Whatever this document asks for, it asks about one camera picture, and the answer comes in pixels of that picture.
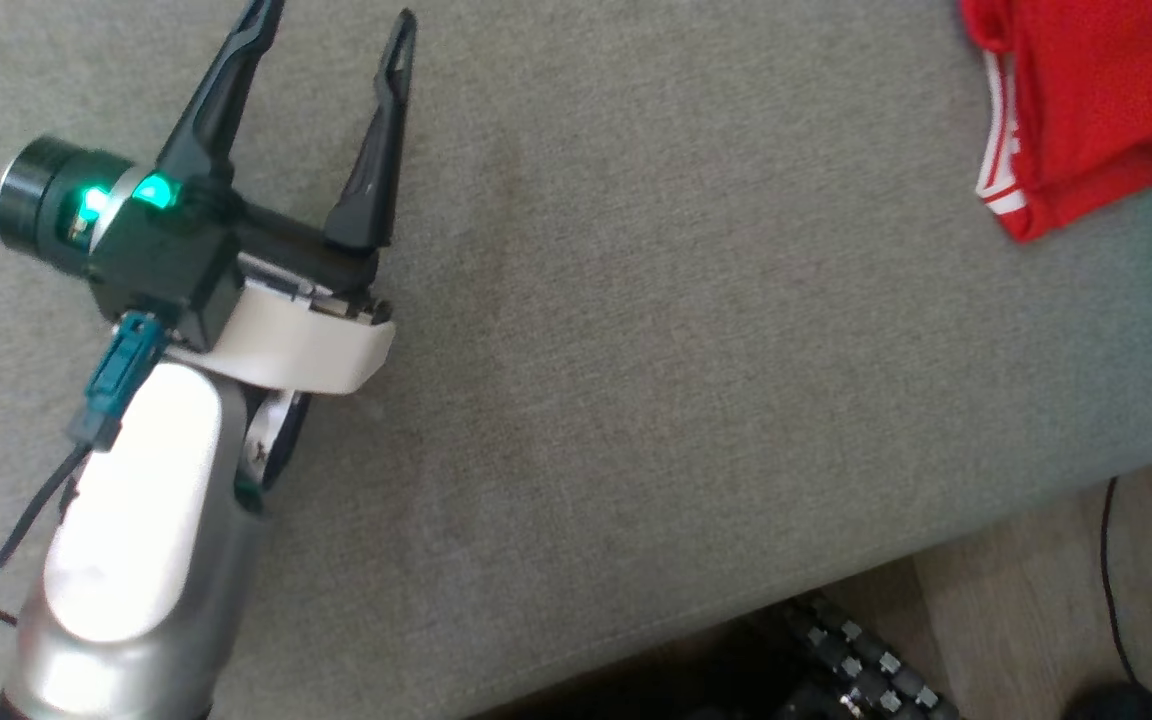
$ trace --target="black round object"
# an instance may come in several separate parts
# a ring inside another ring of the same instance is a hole
[[[1115,683],[1083,694],[1064,720],[1152,720],[1152,692],[1137,683]]]
[[[0,183],[0,238],[61,272],[78,275],[88,241],[69,238],[74,214],[88,188],[108,192],[132,161],[44,136],[20,151]]]

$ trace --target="green object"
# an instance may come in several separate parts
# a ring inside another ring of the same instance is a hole
[[[156,209],[168,209],[169,205],[175,202],[175,187],[172,182],[159,174],[154,176],[147,176],[141,181],[141,184],[136,185],[136,190],[132,191],[132,197],[137,200],[147,202],[150,205],[154,205]]]
[[[99,187],[89,187],[83,191],[82,202],[78,204],[78,218],[94,223],[104,213],[106,205],[109,205],[109,194]]]

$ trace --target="wooden floor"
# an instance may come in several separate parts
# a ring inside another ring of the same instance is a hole
[[[844,579],[827,594],[901,647],[973,719],[1059,719],[1123,679],[1102,597],[1105,486]],[[1152,689],[1152,468],[1119,484],[1111,582],[1126,652]],[[896,588],[874,602],[873,588]]]

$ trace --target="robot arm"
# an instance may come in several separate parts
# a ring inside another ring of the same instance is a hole
[[[94,452],[20,614],[0,719],[206,717],[264,495],[308,402],[356,391],[389,350],[370,286],[393,228],[416,18],[399,14],[376,114],[319,232],[232,187],[229,149],[282,9],[243,10],[154,168],[41,137],[3,174],[6,245],[86,281],[120,333],[161,325],[162,340],[112,344],[69,425]],[[109,376],[122,400],[101,395]]]

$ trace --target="camera lens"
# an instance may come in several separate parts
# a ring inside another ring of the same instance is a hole
[[[0,240],[17,252],[78,275],[88,242],[74,218],[93,190],[108,192],[131,161],[44,136],[20,151],[0,182]]]

